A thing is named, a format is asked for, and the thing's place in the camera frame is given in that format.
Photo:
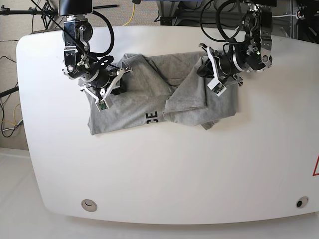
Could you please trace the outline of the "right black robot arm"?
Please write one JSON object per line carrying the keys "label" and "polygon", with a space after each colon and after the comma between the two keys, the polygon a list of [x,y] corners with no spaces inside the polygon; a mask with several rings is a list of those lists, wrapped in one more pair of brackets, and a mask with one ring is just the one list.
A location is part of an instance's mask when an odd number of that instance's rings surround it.
{"label": "right black robot arm", "polygon": [[[89,13],[100,17],[109,29],[110,46],[104,52],[90,50],[93,27],[86,18]],[[112,64],[114,58],[110,53],[115,35],[109,20],[93,10],[90,0],[61,0],[58,14],[66,18],[63,27],[64,75],[81,83],[80,90],[94,99],[98,111],[109,109],[113,104],[110,96],[127,90],[122,77],[131,71],[126,64],[120,67]]]}

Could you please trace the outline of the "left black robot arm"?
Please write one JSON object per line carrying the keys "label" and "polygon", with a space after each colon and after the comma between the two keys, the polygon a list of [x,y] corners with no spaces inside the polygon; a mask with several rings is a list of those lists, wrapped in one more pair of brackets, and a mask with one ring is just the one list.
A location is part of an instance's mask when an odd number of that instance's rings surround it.
{"label": "left black robot arm", "polygon": [[[239,24],[236,32],[229,37],[220,21],[221,12],[230,4],[236,4],[239,13]],[[246,0],[248,5],[245,14],[241,11],[240,0],[227,0],[216,10],[215,21],[222,36],[222,51],[212,49],[204,43],[201,47],[208,59],[197,70],[197,74],[208,78],[208,88],[217,96],[221,96],[227,86],[241,86],[240,72],[260,72],[272,66],[272,29],[273,16],[271,9],[277,6],[275,0]]]}

